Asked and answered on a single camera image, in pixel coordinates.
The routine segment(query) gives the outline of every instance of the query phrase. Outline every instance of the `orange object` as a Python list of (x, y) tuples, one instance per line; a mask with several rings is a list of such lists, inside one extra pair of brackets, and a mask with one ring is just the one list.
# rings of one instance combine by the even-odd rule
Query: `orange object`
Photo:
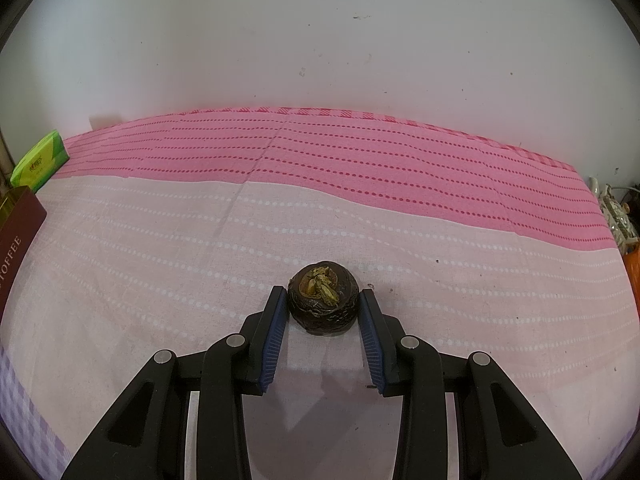
[(622, 261), (625, 263), (626, 273), (629, 276), (629, 282), (631, 282), (631, 289), (636, 298), (636, 309), (640, 315), (640, 248), (636, 248), (631, 253), (622, 256)]

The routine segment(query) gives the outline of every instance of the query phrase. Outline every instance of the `ribbed blue rubber pad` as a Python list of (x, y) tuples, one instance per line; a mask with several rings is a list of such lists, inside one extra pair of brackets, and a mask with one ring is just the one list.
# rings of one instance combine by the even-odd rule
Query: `ribbed blue rubber pad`
[(269, 384), (273, 383), (286, 326), (287, 295), (283, 292), (278, 299), (278, 305), (271, 320), (267, 339), (264, 341), (264, 346), (262, 347), (262, 370), (258, 384), (263, 393), (267, 391)]
[(385, 375), (383, 372), (383, 353), (376, 328), (371, 319), (371, 313), (366, 301), (360, 301), (360, 335), (362, 336), (362, 344), (364, 353), (369, 363), (369, 372), (371, 373), (371, 381), (378, 388), (380, 394), (386, 387)]

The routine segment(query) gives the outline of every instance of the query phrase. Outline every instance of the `pink tablecloth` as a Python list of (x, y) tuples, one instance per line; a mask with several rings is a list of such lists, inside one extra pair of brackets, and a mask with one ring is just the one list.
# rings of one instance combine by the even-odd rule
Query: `pink tablecloth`
[[(322, 109), (173, 114), (65, 145), (0, 327), (0, 415), (47, 480), (155, 350), (208, 348), (324, 259), (438, 350), (491, 353), (585, 478), (635, 427), (634, 298), (566, 164)], [(292, 322), (268, 394), (245, 402), (254, 478), (388, 478), (399, 403), (369, 383), (356, 328)]]

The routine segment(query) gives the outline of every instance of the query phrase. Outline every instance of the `white wall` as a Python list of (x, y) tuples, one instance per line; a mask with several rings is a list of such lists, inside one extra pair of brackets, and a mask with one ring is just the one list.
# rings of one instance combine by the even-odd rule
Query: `white wall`
[(0, 54), (17, 158), (227, 105), (384, 112), (640, 179), (640, 48), (609, 0), (35, 0)]

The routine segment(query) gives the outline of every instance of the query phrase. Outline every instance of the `green tissue pack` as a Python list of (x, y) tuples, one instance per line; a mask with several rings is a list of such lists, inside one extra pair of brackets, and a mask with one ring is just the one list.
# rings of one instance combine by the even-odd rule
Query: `green tissue pack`
[(11, 184), (29, 186), (36, 192), (68, 160), (60, 133), (53, 130), (18, 162), (11, 174)]

